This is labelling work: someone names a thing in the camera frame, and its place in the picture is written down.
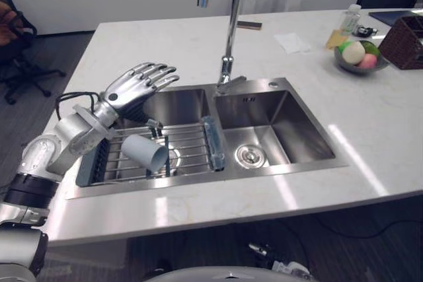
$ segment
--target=white countertop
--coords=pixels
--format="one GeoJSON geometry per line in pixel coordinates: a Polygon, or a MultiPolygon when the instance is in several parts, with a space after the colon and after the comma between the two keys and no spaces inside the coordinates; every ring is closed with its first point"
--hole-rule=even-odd
{"type": "MultiPolygon", "coordinates": [[[[286,77],[346,157],[348,166],[66,200],[79,162],[66,174],[43,230],[52,246],[283,217],[423,192],[423,71],[396,67],[367,77],[339,71],[324,48],[340,11],[241,17],[233,78],[286,77]],[[295,32],[311,45],[287,55],[273,35],[295,32]]],[[[177,85],[215,83],[228,17],[100,24],[66,92],[104,90],[142,61],[178,68],[177,85]]],[[[360,21],[389,27],[363,13],[360,21]]],[[[70,114],[73,102],[61,107],[70,114]]],[[[52,116],[48,126],[57,122],[52,116]]]]}

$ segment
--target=robotic arm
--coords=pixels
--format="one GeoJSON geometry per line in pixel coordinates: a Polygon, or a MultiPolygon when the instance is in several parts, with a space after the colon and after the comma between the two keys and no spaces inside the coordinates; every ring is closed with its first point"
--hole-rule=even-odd
{"type": "Polygon", "coordinates": [[[143,103],[179,80],[174,67],[142,63],[115,80],[95,104],[94,112],[75,105],[51,132],[32,140],[22,154],[17,174],[0,202],[0,282],[35,281],[44,265],[48,237],[41,230],[48,205],[75,161],[111,139],[119,118],[147,121],[143,103]]]}

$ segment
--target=cylindrical cup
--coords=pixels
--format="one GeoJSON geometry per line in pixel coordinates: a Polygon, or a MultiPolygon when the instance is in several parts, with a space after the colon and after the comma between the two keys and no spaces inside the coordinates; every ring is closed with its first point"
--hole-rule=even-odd
{"type": "Polygon", "coordinates": [[[153,173],[165,165],[169,155],[166,147],[140,135],[130,135],[122,143],[122,152],[153,173]]]}

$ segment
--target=dish rack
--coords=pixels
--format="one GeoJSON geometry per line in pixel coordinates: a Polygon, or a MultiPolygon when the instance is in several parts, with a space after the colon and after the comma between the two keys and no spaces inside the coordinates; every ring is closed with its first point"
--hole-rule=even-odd
{"type": "Polygon", "coordinates": [[[211,117],[198,123],[164,126],[162,129],[131,127],[117,129],[112,140],[103,140],[83,157],[76,184],[98,186],[142,179],[168,178],[223,170],[225,156],[211,117]],[[129,135],[150,138],[168,149],[169,157],[156,173],[126,157],[121,150],[129,135]]]}

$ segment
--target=fruit bowl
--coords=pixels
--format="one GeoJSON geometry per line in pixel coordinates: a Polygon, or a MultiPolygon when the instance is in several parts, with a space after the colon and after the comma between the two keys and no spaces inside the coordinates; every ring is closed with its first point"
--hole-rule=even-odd
{"type": "MultiPolygon", "coordinates": [[[[364,42],[371,43],[370,41],[366,41],[366,40],[360,40],[360,42],[361,43],[364,43],[364,42]]],[[[377,58],[377,62],[376,62],[375,67],[373,67],[371,69],[362,69],[361,67],[357,67],[355,65],[352,65],[352,64],[345,62],[339,48],[334,49],[334,54],[335,54],[335,60],[336,60],[336,62],[338,62],[339,66],[341,66],[341,68],[345,69],[348,72],[355,73],[355,74],[368,74],[368,73],[376,72],[380,69],[385,68],[389,64],[389,62],[386,59],[384,59],[382,55],[380,55],[377,58]]]]}

